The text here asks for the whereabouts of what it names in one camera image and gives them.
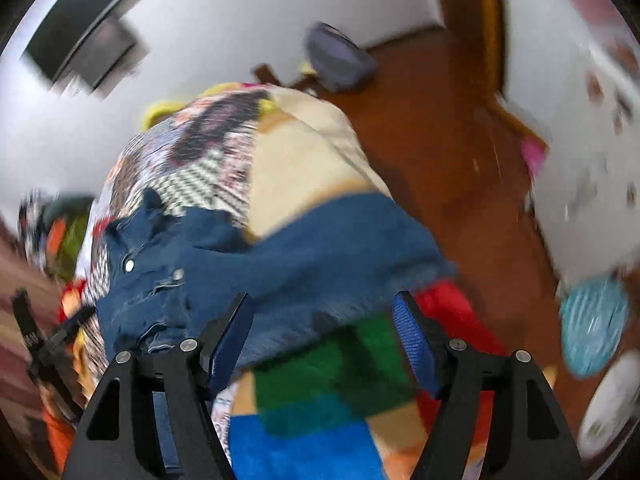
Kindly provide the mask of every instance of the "blue gripper pad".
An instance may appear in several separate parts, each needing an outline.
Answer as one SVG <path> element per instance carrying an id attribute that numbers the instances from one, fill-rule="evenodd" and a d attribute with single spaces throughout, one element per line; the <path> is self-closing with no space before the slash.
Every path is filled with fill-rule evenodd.
<path id="1" fill-rule="evenodd" d="M 404 295 L 411 297 L 406 292 L 398 292 L 394 297 L 392 311 L 394 325 L 418 386 L 426 390 L 431 397 L 437 399 L 442 386 L 436 378 L 436 357 L 431 351 L 429 343 L 415 320 L 414 314 L 412 314 L 412 310 L 407 303 L 408 300 L 405 299 Z"/>
<path id="2" fill-rule="evenodd" d="M 217 395 L 228 386 L 246 337 L 254 322 L 254 313 L 254 301 L 246 296 L 229 322 L 211 359 L 211 376 L 208 387 L 213 395 Z"/>

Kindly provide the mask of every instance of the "colorful blanket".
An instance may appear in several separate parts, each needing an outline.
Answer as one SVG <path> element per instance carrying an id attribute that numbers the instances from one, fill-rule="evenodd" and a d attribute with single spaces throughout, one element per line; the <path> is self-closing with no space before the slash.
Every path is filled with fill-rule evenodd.
<path id="1" fill-rule="evenodd" d="M 144 187 L 156 189 L 175 214 L 185 205 L 226 208 L 249 239 L 338 196 L 388 194 L 338 108 L 268 88 L 274 107 L 265 113 L 265 90 L 232 88 L 199 99 L 132 140 L 98 202 L 85 300 L 109 288 L 100 228 L 132 211 Z M 254 94 L 241 97 L 250 111 L 239 123 L 228 117 L 238 94 Z M 191 140 L 180 144 L 186 137 Z M 86 335 L 84 354 L 98 381 L 107 363 L 97 323 Z M 416 389 L 388 317 L 380 315 L 246 370 L 219 394 L 212 420 L 239 480 L 401 480 L 411 475 L 436 412 L 437 404 Z M 470 475 L 485 439 L 481 430 Z"/>
<path id="2" fill-rule="evenodd" d="M 450 335 L 504 353 L 455 286 L 415 297 Z M 386 314 L 254 367 L 233 390 L 228 444 L 239 480 L 407 480 L 438 411 L 416 388 Z M 483 394 L 466 479 L 479 472 L 491 406 Z"/>

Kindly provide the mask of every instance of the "pink object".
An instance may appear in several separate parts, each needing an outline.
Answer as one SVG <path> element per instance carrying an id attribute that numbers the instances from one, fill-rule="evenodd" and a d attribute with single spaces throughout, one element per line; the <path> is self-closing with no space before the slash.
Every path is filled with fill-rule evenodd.
<path id="1" fill-rule="evenodd" d="M 542 146 L 540 146 L 535 140 L 524 139 L 520 144 L 520 154 L 527 165 L 530 176 L 535 178 L 538 173 L 540 173 L 542 163 L 545 161 L 545 149 L 542 148 Z"/>

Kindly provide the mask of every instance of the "white plate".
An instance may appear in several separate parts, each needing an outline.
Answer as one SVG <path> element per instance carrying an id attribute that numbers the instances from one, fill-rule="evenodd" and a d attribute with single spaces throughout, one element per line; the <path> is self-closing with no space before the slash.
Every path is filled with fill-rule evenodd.
<path id="1" fill-rule="evenodd" d="M 591 398 L 578 431 L 583 459 L 601 453 L 636 410 L 640 392 L 640 352 L 629 350 L 611 366 Z"/>

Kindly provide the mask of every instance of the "green fabric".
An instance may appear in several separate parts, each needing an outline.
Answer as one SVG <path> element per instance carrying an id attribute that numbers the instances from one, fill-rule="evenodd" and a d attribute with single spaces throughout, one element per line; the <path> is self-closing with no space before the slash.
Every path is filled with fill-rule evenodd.
<path id="1" fill-rule="evenodd" d="M 89 213 L 84 213 L 69 219 L 65 229 L 65 236 L 62 239 L 55 262 L 49 271 L 64 280 L 70 282 L 76 273 L 76 261 L 82 242 L 86 226 L 89 223 Z"/>
<path id="2" fill-rule="evenodd" d="M 254 368 L 266 431 L 294 436 L 384 412 L 415 396 L 387 315 L 336 330 Z"/>
<path id="3" fill-rule="evenodd" d="M 53 222 L 60 217 L 73 218 L 87 213 L 94 201 L 93 196 L 62 194 L 44 206 L 42 210 L 42 229 L 49 233 Z"/>

